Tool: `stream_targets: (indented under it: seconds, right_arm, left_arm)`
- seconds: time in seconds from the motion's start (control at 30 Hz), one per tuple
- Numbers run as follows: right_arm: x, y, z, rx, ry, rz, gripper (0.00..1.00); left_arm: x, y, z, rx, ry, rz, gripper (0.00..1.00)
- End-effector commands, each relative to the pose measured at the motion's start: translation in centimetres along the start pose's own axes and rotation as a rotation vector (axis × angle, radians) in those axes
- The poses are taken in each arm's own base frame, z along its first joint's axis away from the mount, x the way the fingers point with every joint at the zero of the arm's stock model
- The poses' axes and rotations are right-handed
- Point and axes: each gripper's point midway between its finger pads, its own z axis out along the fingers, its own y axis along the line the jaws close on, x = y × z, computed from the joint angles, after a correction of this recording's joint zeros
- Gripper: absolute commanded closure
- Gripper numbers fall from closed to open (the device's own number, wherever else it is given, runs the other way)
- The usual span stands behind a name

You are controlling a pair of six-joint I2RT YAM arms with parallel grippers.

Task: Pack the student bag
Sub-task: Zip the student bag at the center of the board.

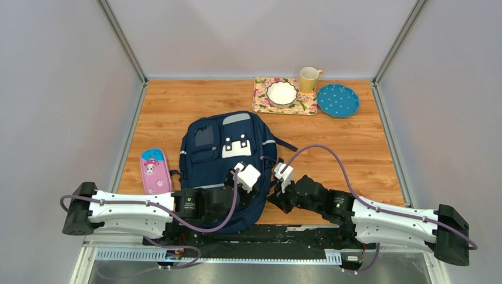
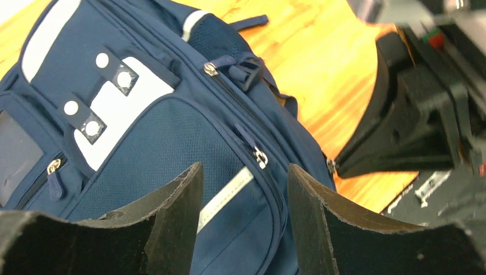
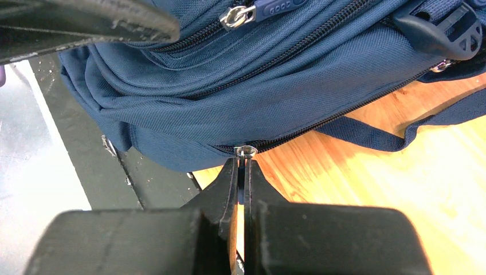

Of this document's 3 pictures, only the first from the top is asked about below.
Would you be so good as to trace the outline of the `navy blue school backpack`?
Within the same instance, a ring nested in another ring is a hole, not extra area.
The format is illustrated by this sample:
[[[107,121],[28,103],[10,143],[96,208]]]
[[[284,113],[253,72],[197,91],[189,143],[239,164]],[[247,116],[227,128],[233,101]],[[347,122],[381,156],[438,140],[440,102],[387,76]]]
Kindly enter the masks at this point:
[[[272,169],[278,161],[277,146],[292,151],[297,147],[274,136],[260,116],[237,111],[200,118],[182,139],[179,170],[181,188],[221,187],[230,169],[239,162],[260,172],[257,193],[247,205],[239,205],[220,234],[236,233],[252,227],[260,218],[272,187]]]

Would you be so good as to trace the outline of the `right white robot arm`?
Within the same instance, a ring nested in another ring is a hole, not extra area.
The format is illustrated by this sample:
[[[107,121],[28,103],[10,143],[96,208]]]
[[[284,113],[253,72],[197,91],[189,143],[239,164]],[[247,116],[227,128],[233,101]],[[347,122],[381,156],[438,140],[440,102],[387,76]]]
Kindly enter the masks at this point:
[[[327,189],[307,175],[288,186],[275,186],[268,201],[281,211],[315,212],[339,226],[337,239],[346,248],[361,244],[395,244],[432,252],[455,266],[469,266],[469,224],[452,206],[415,209],[355,198]]]

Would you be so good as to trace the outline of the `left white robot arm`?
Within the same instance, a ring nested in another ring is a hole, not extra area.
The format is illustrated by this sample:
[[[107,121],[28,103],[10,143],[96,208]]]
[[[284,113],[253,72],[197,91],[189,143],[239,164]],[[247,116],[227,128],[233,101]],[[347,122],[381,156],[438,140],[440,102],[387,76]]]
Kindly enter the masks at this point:
[[[252,227],[263,211],[258,189],[247,193],[231,182],[211,189],[185,188],[152,195],[123,195],[101,191],[84,182],[65,208],[62,232],[91,235],[95,230],[159,238],[172,246],[181,237],[181,224],[199,233],[235,233]]]

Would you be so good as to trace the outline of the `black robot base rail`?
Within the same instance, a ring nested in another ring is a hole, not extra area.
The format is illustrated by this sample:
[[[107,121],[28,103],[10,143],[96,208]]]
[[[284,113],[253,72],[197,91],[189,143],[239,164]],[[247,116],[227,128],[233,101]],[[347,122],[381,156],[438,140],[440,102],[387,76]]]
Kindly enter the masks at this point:
[[[330,250],[349,250],[356,259],[343,256],[343,268],[358,269],[367,250],[375,243],[363,244],[354,235],[337,225],[254,225],[230,234],[200,233],[178,224],[168,224],[159,238],[142,243],[146,246],[166,246],[180,249],[182,260],[301,261],[322,260]]]

